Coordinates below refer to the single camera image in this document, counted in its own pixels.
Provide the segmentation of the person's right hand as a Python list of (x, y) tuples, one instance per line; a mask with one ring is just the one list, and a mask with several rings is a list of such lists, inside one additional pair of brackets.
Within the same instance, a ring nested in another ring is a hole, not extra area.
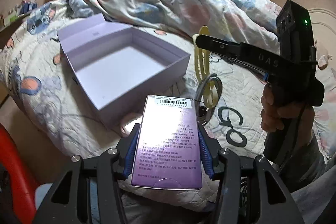
[[(288, 106), (277, 107), (274, 104), (274, 95), (272, 93), (272, 86), (266, 84), (261, 97), (262, 111), (261, 128), (267, 133), (274, 133), (276, 130), (282, 130), (284, 123), (282, 119), (296, 119), (298, 120), (300, 111), (303, 109), (302, 105), (290, 104)], [(295, 151), (308, 145), (313, 139), (314, 109), (312, 107), (305, 107), (302, 116), (299, 120), (298, 137), (295, 145)]]

